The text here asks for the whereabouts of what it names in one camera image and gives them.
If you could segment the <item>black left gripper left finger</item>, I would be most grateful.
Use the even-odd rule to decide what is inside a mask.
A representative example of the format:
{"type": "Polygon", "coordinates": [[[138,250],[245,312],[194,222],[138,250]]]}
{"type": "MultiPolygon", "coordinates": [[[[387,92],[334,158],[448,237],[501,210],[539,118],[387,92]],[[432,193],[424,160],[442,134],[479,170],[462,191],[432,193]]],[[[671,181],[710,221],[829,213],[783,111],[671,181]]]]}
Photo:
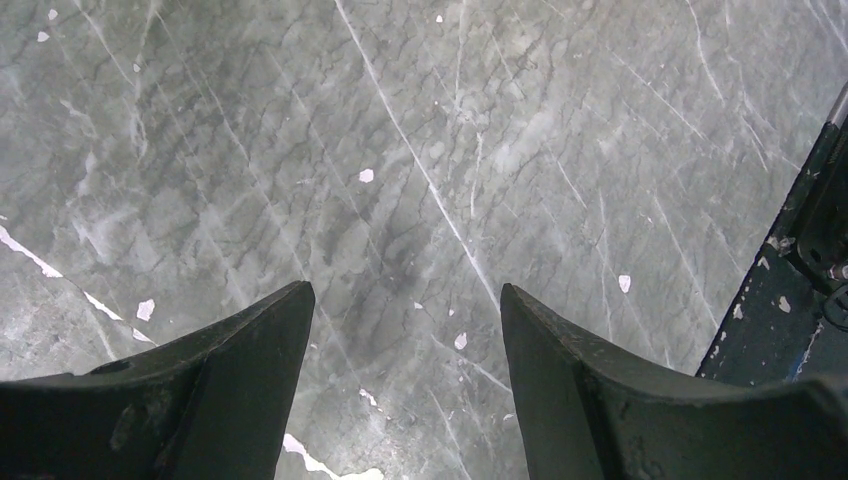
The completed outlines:
{"type": "Polygon", "coordinates": [[[1,385],[5,479],[271,479],[308,346],[312,286],[83,374],[1,385]]]}

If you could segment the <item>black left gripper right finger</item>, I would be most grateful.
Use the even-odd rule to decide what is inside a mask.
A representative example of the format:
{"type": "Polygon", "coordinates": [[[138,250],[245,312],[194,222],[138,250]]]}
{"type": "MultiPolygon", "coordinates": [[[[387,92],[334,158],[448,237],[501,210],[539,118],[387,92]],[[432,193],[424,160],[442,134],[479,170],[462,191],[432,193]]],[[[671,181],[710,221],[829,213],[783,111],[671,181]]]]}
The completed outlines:
{"type": "Polygon", "coordinates": [[[503,341],[533,479],[843,479],[847,382],[754,387],[647,361],[501,291],[503,341]]]}

